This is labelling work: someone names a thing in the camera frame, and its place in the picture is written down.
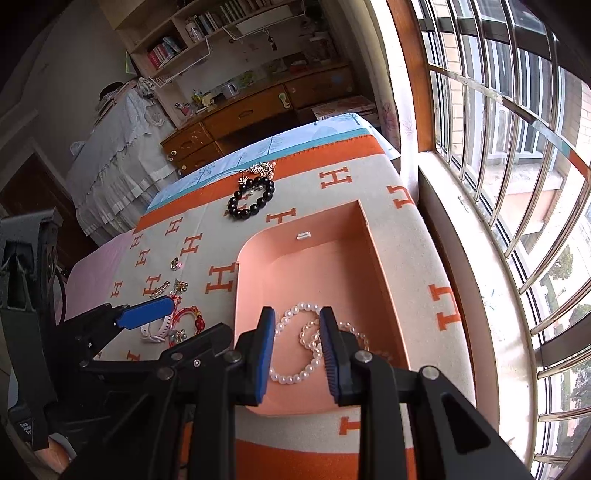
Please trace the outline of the white pink bangle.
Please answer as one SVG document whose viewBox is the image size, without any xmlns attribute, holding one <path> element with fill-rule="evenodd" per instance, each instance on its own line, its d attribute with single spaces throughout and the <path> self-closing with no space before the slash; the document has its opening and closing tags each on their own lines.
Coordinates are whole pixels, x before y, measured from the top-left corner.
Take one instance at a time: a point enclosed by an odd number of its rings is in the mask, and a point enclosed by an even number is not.
<svg viewBox="0 0 591 480">
<path fill-rule="evenodd" d="M 170 331 L 172 317 L 167 315 L 157 321 L 152 321 L 140 326 L 141 338 L 145 342 L 165 342 Z"/>
</svg>

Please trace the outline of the gold rhinestone hair clip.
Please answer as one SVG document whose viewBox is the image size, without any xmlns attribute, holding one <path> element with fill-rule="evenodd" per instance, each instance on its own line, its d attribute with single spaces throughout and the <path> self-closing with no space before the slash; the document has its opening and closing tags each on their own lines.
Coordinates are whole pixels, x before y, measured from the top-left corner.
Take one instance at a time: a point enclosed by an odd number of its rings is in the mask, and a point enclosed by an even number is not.
<svg viewBox="0 0 591 480">
<path fill-rule="evenodd" d="M 238 183 L 245 184 L 249 180 L 253 180 L 256 177 L 262 177 L 269 180 L 274 179 L 274 167 L 276 162 L 260 162 L 256 165 L 249 166 L 245 170 L 239 172 Z"/>
</svg>

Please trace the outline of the pink jewelry tray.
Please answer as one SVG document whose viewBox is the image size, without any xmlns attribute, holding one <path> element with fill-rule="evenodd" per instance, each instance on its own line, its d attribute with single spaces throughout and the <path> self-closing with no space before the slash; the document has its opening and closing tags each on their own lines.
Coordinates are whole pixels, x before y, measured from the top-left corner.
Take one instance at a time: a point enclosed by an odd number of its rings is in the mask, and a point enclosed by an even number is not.
<svg viewBox="0 0 591 480">
<path fill-rule="evenodd" d="M 370 222 L 360 200 L 338 205 L 254 234 L 238 253 L 235 339 L 252 330 L 264 306 L 278 324 L 297 304 L 330 306 L 335 319 L 365 335 L 370 351 L 394 367 L 409 367 L 398 313 Z M 300 312 L 277 334 L 270 367 L 277 375 L 301 373 L 311 351 L 301 345 Z M 263 402 L 247 407 L 263 417 L 327 413 L 338 407 L 329 392 L 324 362 L 294 384 L 270 381 Z"/>
</svg>

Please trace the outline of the pink bedsheet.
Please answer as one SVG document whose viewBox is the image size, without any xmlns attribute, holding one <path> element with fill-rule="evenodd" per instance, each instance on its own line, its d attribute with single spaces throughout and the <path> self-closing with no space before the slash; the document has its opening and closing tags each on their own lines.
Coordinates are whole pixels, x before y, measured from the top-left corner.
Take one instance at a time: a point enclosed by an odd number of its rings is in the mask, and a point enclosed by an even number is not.
<svg viewBox="0 0 591 480">
<path fill-rule="evenodd" d="M 110 298 L 114 276 L 132 241 L 132 231 L 120 234 L 78 261 L 65 282 L 65 320 Z"/>
</svg>

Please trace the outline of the orange H pattern blanket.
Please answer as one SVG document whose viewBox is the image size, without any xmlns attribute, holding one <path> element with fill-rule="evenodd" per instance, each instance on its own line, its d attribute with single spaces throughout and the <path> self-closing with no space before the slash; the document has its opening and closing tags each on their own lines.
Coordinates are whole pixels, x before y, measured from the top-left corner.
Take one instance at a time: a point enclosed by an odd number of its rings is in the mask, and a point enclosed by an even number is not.
<svg viewBox="0 0 591 480">
<path fill-rule="evenodd" d="M 329 306 L 394 367 L 436 366 L 475 399 L 448 275 L 373 136 L 280 156 L 273 200 L 247 220 L 231 219 L 226 207 L 237 183 L 229 176 L 148 212 L 120 237 L 120 258 L 88 275 L 94 301 L 132 305 L 184 281 L 182 306 L 236 333 L 255 327 L 270 306 L 284 326 L 271 362 L 283 375 L 311 361 L 298 335 L 312 314 L 288 318 L 287 309 Z"/>
</svg>

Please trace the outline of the white lace covered furniture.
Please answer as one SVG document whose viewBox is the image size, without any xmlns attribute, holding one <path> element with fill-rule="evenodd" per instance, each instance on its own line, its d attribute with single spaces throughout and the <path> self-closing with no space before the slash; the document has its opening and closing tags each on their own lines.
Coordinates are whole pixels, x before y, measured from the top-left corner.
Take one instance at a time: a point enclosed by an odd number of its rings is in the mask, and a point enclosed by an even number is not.
<svg viewBox="0 0 591 480">
<path fill-rule="evenodd" d="M 160 104 L 132 88 L 81 143 L 66 187 L 79 226 L 97 245 L 134 229 L 155 196 L 178 179 L 161 147 L 173 131 Z"/>
</svg>

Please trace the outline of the dark wooden door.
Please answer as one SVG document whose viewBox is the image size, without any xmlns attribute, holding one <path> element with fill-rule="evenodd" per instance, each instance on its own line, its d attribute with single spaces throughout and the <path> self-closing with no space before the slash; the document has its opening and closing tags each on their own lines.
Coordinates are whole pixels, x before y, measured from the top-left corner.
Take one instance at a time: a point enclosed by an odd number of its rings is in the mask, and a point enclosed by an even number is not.
<svg viewBox="0 0 591 480">
<path fill-rule="evenodd" d="M 72 199 L 36 153 L 1 188 L 1 205 L 9 217 L 56 208 L 62 219 L 58 231 L 58 265 L 71 271 L 98 246 L 80 227 Z"/>
</svg>

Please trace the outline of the blue tree pattern bedsheet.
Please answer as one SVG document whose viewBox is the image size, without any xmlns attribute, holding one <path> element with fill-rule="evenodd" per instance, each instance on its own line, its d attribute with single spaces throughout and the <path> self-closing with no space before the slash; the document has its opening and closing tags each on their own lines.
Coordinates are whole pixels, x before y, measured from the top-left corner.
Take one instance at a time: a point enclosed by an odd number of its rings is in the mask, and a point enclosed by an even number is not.
<svg viewBox="0 0 591 480">
<path fill-rule="evenodd" d="M 148 205 L 146 213 L 217 180 L 249 170 L 253 165 L 277 161 L 291 154 L 353 139 L 363 134 L 372 135 L 380 145 L 381 152 L 390 160 L 398 160 L 401 157 L 401 153 L 360 115 L 356 113 L 336 115 L 257 141 L 198 168 L 161 190 Z"/>
</svg>

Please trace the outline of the stack of books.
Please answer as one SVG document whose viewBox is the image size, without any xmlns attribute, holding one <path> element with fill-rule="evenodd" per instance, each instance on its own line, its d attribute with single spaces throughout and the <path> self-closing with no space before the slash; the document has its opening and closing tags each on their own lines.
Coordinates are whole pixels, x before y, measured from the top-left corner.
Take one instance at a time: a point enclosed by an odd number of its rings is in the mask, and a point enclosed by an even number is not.
<svg viewBox="0 0 591 480">
<path fill-rule="evenodd" d="M 356 113 L 370 122 L 374 127 L 380 126 L 376 104 L 361 95 L 342 98 L 312 107 L 311 112 L 317 120 L 324 120 L 342 114 Z"/>
</svg>

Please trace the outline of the white mug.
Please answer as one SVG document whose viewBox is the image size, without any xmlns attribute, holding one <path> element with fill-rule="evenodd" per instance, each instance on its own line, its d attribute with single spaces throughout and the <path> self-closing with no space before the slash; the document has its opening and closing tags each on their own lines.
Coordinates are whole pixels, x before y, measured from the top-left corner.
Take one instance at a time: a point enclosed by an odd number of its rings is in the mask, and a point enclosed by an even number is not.
<svg viewBox="0 0 591 480">
<path fill-rule="evenodd" d="M 222 94 L 226 99 L 230 99 L 238 95 L 238 88 L 232 82 L 226 82 L 222 85 Z"/>
</svg>

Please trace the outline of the wooden desk with drawers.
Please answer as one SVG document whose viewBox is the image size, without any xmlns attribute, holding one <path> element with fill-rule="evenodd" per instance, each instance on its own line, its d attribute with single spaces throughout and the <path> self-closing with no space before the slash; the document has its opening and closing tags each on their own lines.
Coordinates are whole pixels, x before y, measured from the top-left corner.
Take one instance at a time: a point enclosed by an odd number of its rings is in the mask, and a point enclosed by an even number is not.
<svg viewBox="0 0 591 480">
<path fill-rule="evenodd" d="M 346 63 L 286 72 L 185 121 L 161 148 L 185 176 L 256 141 L 314 122 L 312 109 L 355 92 L 355 76 Z"/>
</svg>

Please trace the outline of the wooden bookshelf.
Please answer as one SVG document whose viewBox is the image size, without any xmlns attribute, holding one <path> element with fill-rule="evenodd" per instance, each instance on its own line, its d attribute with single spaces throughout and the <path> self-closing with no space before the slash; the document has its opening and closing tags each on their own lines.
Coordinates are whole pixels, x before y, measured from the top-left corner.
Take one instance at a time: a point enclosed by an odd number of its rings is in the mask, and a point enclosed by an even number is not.
<svg viewBox="0 0 591 480">
<path fill-rule="evenodd" d="M 315 1 L 102 1 L 109 25 L 175 126 L 201 95 L 238 90 L 304 64 Z"/>
</svg>

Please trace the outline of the metal window security bars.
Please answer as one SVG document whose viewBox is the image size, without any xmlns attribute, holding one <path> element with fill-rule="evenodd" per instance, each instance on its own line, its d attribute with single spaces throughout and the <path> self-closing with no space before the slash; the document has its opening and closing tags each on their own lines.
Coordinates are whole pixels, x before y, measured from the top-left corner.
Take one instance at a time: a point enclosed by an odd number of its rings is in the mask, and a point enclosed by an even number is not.
<svg viewBox="0 0 591 480">
<path fill-rule="evenodd" d="M 511 274 L 534 354 L 532 474 L 590 475 L 590 67 L 546 2 L 417 1 L 435 147 Z"/>
</svg>

